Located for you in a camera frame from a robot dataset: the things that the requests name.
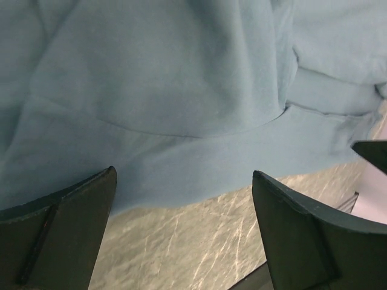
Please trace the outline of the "grey-blue t shirt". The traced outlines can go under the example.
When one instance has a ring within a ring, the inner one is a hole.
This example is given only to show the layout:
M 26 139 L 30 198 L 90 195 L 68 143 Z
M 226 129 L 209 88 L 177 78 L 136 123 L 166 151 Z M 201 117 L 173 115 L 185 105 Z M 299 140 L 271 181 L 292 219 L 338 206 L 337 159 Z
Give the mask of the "grey-blue t shirt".
M 385 1 L 2 1 L 1 208 L 110 166 L 118 213 L 347 163 L 385 98 Z

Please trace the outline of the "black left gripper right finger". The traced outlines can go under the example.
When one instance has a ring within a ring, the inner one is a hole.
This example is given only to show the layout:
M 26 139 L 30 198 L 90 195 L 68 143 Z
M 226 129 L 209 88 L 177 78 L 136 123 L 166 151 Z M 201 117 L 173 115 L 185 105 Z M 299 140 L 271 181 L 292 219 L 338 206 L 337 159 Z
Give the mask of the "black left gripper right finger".
M 255 171 L 253 202 L 275 289 L 386 289 L 386 225 Z

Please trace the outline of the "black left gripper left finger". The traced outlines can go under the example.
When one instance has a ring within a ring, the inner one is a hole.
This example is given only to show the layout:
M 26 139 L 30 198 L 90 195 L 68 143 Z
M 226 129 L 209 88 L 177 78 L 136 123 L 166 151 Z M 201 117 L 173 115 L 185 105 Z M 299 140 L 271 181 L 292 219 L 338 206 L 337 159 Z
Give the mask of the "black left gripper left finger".
M 111 166 L 1 211 L 1 289 L 88 289 L 116 187 Z

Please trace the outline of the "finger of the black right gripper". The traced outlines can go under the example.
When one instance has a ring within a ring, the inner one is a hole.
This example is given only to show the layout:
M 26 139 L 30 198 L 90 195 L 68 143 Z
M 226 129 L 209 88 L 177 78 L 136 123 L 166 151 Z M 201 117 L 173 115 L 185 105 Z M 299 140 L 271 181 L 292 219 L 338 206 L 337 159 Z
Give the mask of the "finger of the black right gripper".
M 351 148 L 367 162 L 387 174 L 386 140 L 356 141 Z

